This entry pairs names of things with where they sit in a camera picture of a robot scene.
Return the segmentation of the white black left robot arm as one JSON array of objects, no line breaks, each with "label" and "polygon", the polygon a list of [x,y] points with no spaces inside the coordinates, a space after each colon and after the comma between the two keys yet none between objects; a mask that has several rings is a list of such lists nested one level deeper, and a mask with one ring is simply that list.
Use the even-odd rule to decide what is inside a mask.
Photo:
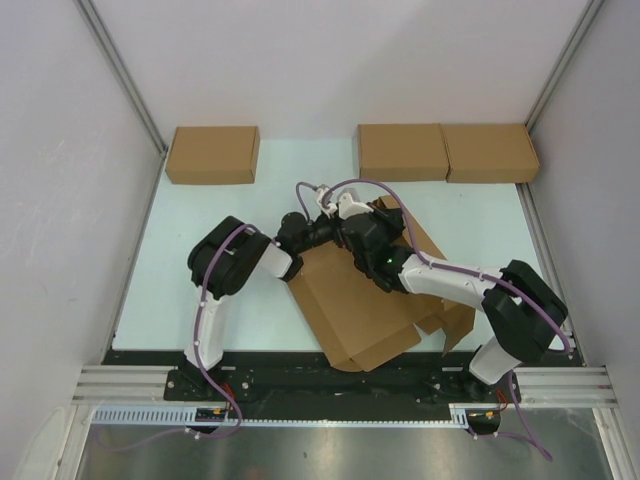
[{"label": "white black left robot arm", "polygon": [[187,259],[198,294],[193,339],[185,348],[194,366],[186,387],[197,398],[214,397],[221,376],[213,368],[223,356],[223,334],[229,299],[246,284],[255,269],[289,282],[300,275],[302,254],[337,238],[337,223],[324,214],[309,221],[299,212],[282,220],[277,235],[267,236],[234,216],[226,217],[192,249]]}]

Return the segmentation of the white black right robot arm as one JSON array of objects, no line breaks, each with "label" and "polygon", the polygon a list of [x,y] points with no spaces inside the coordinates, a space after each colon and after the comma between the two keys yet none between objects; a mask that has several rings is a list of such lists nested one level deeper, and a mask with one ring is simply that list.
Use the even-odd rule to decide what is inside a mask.
[{"label": "white black right robot arm", "polygon": [[337,216],[339,236],[356,268],[380,289],[440,297],[487,317],[493,336],[461,376],[469,399],[486,400],[502,377],[522,363],[539,361],[556,338],[564,352],[570,350],[561,331],[568,309],[529,264],[467,267],[401,245],[397,241],[410,231],[401,208],[378,208],[345,195]]}]

